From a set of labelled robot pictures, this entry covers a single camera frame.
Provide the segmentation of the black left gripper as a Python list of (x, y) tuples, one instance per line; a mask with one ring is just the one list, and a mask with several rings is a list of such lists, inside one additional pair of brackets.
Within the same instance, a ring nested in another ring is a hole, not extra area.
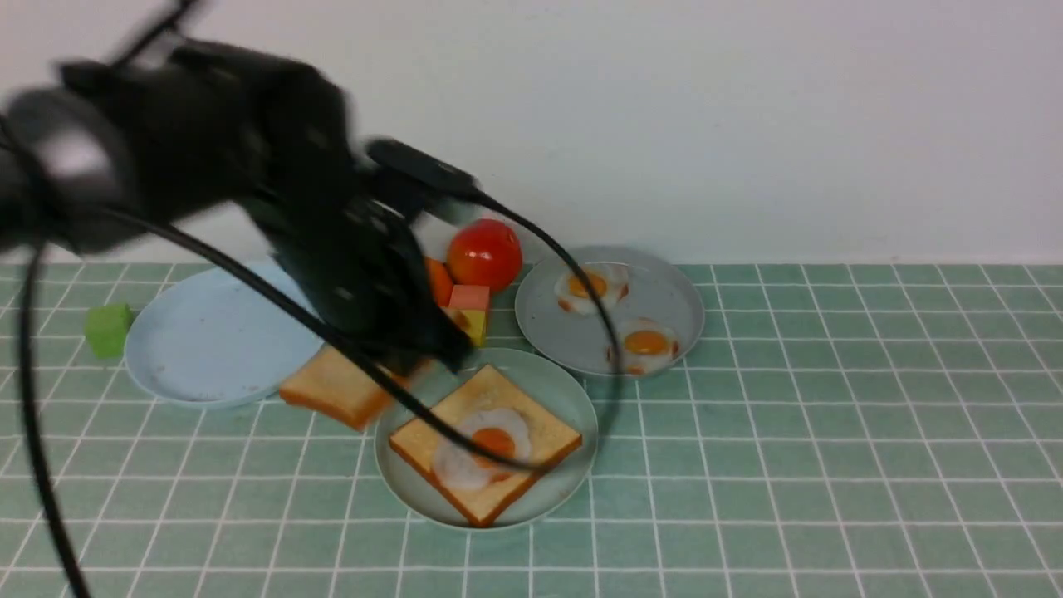
[(367, 189), (348, 96), (305, 63), (238, 63), (242, 207), (316, 314), (394, 375), (463, 366), (473, 344), (437, 306), (414, 232)]

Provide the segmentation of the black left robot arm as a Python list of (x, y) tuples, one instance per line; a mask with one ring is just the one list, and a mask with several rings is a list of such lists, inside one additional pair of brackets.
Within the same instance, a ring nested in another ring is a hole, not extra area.
[(3, 245), (43, 218), (62, 246), (103, 253), (141, 230), (101, 205), (166, 226), (233, 202), (343, 345), (401, 372), (425, 357), (456, 370), (471, 355), (433, 295), (414, 220), (448, 218), (476, 181), (395, 140), (361, 158), (348, 92), (321, 71), (187, 42), (158, 66), (70, 61), (58, 73), (5, 114), (30, 169), (12, 175), (23, 204), (4, 209)]

